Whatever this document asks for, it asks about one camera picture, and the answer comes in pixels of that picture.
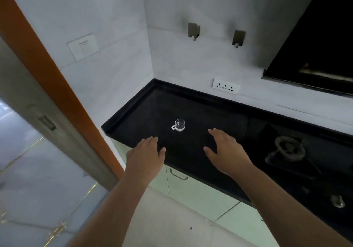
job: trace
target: cabinet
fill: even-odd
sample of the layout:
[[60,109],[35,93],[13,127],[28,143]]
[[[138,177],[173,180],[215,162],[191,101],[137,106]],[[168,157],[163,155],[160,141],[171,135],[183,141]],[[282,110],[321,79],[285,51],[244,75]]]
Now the cabinet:
[[258,247],[278,247],[258,211],[242,202],[216,223]]
[[[117,149],[119,155],[121,156],[122,160],[126,164],[126,153],[131,149],[131,147],[128,147],[112,138],[111,140],[115,148]],[[152,180],[149,186],[153,187],[159,192],[162,192],[164,195],[169,196],[167,172],[166,172],[165,165],[163,165],[163,168],[161,169],[159,174],[155,177],[155,179]]]
[[239,201],[166,166],[170,197],[215,221]]

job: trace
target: wall hook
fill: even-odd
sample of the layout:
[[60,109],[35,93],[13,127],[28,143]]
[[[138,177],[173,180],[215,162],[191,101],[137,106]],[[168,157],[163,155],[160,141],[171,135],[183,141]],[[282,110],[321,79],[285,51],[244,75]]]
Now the wall hook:
[[236,30],[234,32],[232,45],[235,45],[236,48],[238,48],[239,46],[242,46],[244,43],[245,35],[246,35],[245,31]]
[[200,26],[195,23],[188,23],[188,36],[191,38],[194,36],[194,40],[200,35]]

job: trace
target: power socket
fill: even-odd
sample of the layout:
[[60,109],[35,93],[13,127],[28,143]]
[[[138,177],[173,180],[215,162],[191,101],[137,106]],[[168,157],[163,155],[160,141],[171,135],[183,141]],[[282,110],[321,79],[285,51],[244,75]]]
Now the power socket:
[[240,89],[240,85],[235,83],[225,82],[223,80],[214,79],[212,88],[218,89],[220,91],[226,91],[228,93],[236,94]]

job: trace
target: black countertop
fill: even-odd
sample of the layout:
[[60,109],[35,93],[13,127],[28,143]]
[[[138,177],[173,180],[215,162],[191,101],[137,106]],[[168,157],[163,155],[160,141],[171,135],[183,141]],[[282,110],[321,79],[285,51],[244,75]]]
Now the black countertop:
[[[178,118],[185,120],[183,132],[171,129]],[[206,157],[204,146],[216,151],[209,128],[236,138],[259,169],[353,240],[352,136],[159,80],[152,80],[102,126],[109,137],[130,147],[158,136],[158,147],[167,148],[166,165],[251,205],[241,188]],[[268,165],[264,159],[276,148],[278,135],[301,140],[305,158],[321,174],[308,179]],[[334,207],[330,195],[341,195],[346,207]]]

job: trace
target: glass cup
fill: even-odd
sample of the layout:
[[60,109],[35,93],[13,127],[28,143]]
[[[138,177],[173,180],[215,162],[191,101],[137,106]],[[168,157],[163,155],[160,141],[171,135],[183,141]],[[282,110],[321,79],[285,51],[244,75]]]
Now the glass cup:
[[182,132],[185,129],[185,120],[177,119],[175,121],[175,125],[172,126],[172,129],[178,132]]

